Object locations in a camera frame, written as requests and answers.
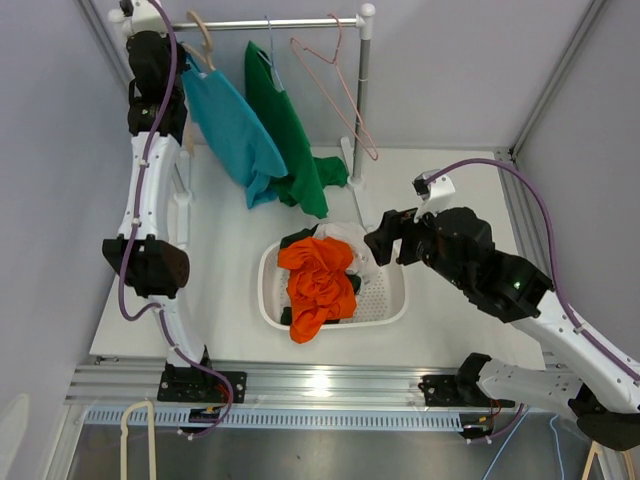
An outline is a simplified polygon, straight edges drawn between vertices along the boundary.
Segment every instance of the blue cloth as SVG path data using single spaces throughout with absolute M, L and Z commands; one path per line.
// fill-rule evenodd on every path
M 287 167 L 275 143 L 242 95 L 219 70 L 200 71 L 189 56 L 182 74 L 193 121 L 229 176 L 246 187 L 247 207 L 274 200 L 271 177 L 284 177 Z

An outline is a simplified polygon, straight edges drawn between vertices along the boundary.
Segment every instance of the wall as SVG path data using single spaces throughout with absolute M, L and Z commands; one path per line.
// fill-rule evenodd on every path
M 93 0 L 103 18 L 116 2 Z M 353 16 L 360 0 L 165 0 L 174 21 L 196 9 L 205 21 Z M 533 106 L 589 0 L 373 0 L 375 33 L 369 129 L 383 146 L 509 145 Z M 348 130 L 289 47 L 291 35 L 332 53 L 334 30 L 280 30 L 277 64 L 315 144 L 337 144 Z M 214 62 L 242 90 L 246 42 L 268 47 L 265 32 L 214 32 Z M 198 45 L 199 34 L 179 35 Z M 341 64 L 355 88 L 358 34 L 345 31 Z M 335 72 L 309 63 L 348 118 L 354 117 Z
M 0 410 L 31 397 L 9 478 L 35 479 L 112 275 L 101 240 L 126 201 L 123 90 L 72 0 L 0 5 Z
M 555 220 L 570 301 L 640 359 L 640 3 L 609 3 L 519 162 Z

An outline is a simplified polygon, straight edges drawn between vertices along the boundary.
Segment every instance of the white table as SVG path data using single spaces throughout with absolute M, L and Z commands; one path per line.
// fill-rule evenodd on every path
M 338 149 L 317 148 L 318 156 Z M 412 179 L 424 170 L 441 168 L 490 152 L 382 149 L 374 163 L 365 160 L 364 175 L 371 208 L 417 206 Z M 497 171 L 465 167 L 450 174 L 457 189 L 455 205 L 471 207 L 493 229 L 497 248 L 516 253 L 515 241 Z M 212 358 L 228 361 L 329 365 L 458 367 L 470 352 L 487 353 L 526 368 L 543 369 L 539 344 L 510 325 L 479 312 L 457 289 L 424 265 L 405 268 L 408 309 L 395 323 L 321 331 L 298 345 L 287 331 L 268 325 L 258 310 L 260 257 L 281 237 L 317 223 L 299 207 L 279 202 L 247 210 L 243 189 L 235 185 L 206 147 L 198 147 L 191 163 L 194 203 L 189 255 L 192 273 L 186 288 L 193 326 L 203 335 Z M 326 189 L 329 221 L 357 221 L 353 195 L 347 188 Z M 142 305 L 128 291 L 130 310 Z M 91 354 L 164 357 L 166 345 L 152 314 L 135 323 L 124 320 L 114 282 Z

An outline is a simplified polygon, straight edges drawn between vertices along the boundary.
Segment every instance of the white plastic basket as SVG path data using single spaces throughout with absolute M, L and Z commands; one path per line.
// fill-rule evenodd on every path
M 284 307 L 291 306 L 287 283 L 289 271 L 278 267 L 280 242 L 271 245 L 262 255 L 258 272 L 258 303 L 260 313 L 272 327 L 289 330 L 280 323 Z M 402 268 L 396 264 L 394 250 L 391 263 L 380 269 L 378 277 L 362 287 L 356 296 L 358 307 L 353 318 L 345 318 L 340 323 L 323 325 L 323 329 L 372 327 L 395 322 L 407 309 L 407 291 Z

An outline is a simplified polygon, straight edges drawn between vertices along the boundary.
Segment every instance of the white cloth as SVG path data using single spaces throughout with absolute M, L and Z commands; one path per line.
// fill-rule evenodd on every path
M 336 222 L 321 223 L 313 234 L 314 238 L 324 240 L 327 237 L 340 240 L 351 247 L 353 262 L 347 268 L 350 275 L 358 275 L 362 279 L 362 288 L 371 283 L 378 276 L 378 264 L 371 249 L 364 243 L 366 231 L 357 223 Z

